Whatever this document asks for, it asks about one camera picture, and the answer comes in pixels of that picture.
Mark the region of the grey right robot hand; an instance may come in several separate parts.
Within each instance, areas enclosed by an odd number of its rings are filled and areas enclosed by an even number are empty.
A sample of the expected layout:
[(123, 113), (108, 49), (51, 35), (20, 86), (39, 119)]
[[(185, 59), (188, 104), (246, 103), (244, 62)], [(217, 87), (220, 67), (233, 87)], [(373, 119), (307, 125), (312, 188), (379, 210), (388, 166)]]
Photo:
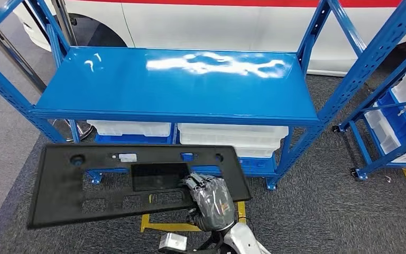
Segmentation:
[(224, 179), (190, 173), (182, 180), (198, 211), (192, 222), (202, 231), (221, 231), (235, 222), (235, 206)]

